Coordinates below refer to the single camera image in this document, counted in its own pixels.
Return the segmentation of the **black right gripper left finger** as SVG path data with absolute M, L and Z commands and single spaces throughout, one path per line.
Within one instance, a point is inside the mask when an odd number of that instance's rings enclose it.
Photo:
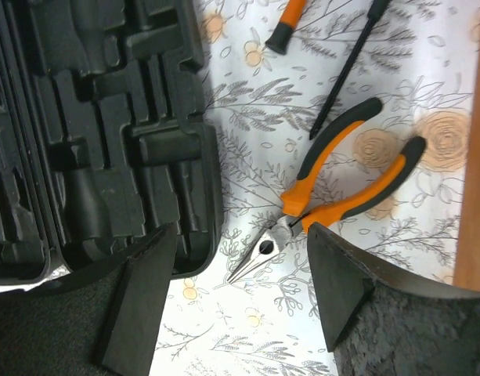
M 148 375 L 168 293 L 176 229 L 163 225 L 133 244 L 110 304 L 95 359 L 116 375 Z

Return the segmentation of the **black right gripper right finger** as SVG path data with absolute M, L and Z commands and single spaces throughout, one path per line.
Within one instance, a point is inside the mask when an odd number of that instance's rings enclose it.
M 381 285 L 408 297 L 476 302 L 480 291 L 422 277 L 347 242 L 325 226 L 309 227 L 308 257 L 327 350 L 351 330 L 362 306 Z

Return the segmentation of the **dark green tool case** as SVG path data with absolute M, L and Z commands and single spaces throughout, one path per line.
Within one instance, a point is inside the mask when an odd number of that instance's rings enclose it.
M 0 1 L 0 285 L 176 227 L 172 276 L 215 256 L 218 144 L 190 1 Z

